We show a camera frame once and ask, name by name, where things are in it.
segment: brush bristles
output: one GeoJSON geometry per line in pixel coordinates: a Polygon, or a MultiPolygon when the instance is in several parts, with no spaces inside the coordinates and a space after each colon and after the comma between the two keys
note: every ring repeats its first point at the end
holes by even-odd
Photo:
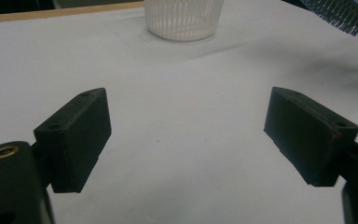
{"type": "Polygon", "coordinates": [[[358,6],[351,0],[301,0],[313,13],[339,30],[358,36],[358,6]]]}

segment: wooden table edge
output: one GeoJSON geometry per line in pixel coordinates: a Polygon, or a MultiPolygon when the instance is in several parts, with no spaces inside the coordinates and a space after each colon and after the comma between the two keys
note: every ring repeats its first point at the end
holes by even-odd
{"type": "Polygon", "coordinates": [[[72,8],[60,8],[52,10],[20,12],[20,13],[8,13],[0,14],[0,21],[24,21],[32,19],[45,19],[51,17],[69,16],[83,13],[120,10],[128,8],[143,7],[144,2],[132,2],[132,3],[120,3],[93,7],[72,7],[72,8]]]}

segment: plastic cup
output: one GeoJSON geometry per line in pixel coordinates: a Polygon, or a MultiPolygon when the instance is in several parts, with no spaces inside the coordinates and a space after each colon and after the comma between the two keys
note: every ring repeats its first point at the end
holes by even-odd
{"type": "Polygon", "coordinates": [[[189,41],[213,34],[224,0],[145,0],[147,29],[166,39],[189,41]]]}

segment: ribbed cup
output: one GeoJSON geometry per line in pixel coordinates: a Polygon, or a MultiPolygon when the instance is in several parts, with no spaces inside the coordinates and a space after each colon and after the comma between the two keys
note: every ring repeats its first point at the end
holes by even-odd
{"type": "Polygon", "coordinates": [[[198,40],[211,35],[224,0],[145,0],[147,29],[171,40],[198,40]]]}

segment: white table surface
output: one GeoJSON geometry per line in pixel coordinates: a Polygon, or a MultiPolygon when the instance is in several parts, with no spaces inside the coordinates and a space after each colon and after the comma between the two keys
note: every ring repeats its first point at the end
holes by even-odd
{"type": "Polygon", "coordinates": [[[342,224],[344,180],[308,186],[263,132],[273,86],[358,124],[358,38],[270,0],[227,0],[188,43],[147,32],[142,8],[0,22],[0,144],[108,93],[114,131],[85,188],[48,188],[59,224],[342,224]]]}

